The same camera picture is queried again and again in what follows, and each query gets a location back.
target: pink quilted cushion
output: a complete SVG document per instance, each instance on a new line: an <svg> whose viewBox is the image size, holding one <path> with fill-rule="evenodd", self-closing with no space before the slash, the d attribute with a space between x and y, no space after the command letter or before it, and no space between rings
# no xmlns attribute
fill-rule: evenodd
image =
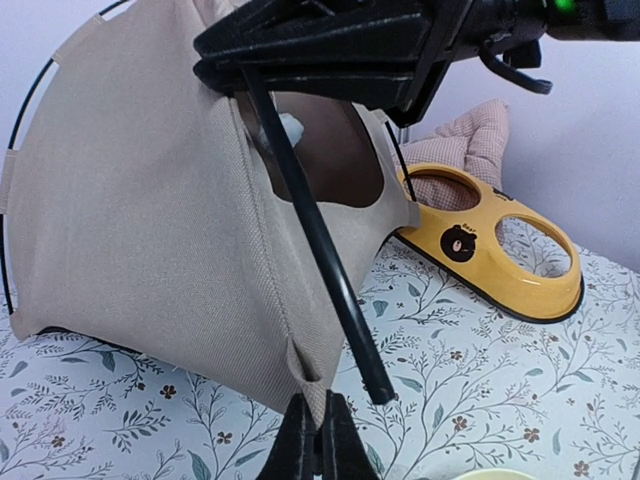
<svg viewBox="0 0 640 480"><path fill-rule="evenodd" d="M502 189L502 156L509 139L509 111L501 100L478 105L424 139L402 146L408 165L443 163L457 167L489 185ZM394 157L396 168L400 169ZM474 206L475 192L451 180L413 177L420 203L441 210L464 210Z"/></svg>

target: brown bear face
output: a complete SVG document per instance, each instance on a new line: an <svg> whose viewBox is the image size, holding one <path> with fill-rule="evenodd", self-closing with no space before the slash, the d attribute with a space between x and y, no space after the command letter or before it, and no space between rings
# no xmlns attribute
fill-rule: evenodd
<svg viewBox="0 0 640 480"><path fill-rule="evenodd" d="M476 235L454 225L440 237L440 248L454 262L468 262L476 250Z"/></svg>

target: green light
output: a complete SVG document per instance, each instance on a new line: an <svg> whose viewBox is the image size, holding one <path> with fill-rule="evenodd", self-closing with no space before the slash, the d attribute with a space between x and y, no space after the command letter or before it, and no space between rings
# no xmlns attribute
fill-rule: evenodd
<svg viewBox="0 0 640 480"><path fill-rule="evenodd" d="M576 10L575 0L555 0L558 10L564 13L573 13Z"/></svg>

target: bowl rim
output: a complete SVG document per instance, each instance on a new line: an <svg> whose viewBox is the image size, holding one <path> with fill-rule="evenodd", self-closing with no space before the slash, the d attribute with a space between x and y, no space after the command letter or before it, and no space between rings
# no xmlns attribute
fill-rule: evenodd
<svg viewBox="0 0 640 480"><path fill-rule="evenodd" d="M462 475L455 477L452 480L473 480L474 474L483 474L483 473L514 473L516 475L520 475L524 477L522 479L514 479L514 480L536 480L535 477L532 477L530 474L525 472L520 472L518 470L513 470L510 468L482 468L480 470L472 470L467 473L463 473Z"/></svg>

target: leaf pattern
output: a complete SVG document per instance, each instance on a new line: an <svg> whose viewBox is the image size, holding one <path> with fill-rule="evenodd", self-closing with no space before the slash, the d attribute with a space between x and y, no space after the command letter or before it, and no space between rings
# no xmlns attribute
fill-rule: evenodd
<svg viewBox="0 0 640 480"><path fill-rule="evenodd" d="M505 222L504 249L546 276L553 242ZM345 347L343 393L381 480L503 466L628 480L640 451L640 279L579 249L580 310L517 321L390 240L360 292L396 389L374 405ZM0 480L256 478L281 416L201 376L74 333L19 343L0 317Z"/></svg>

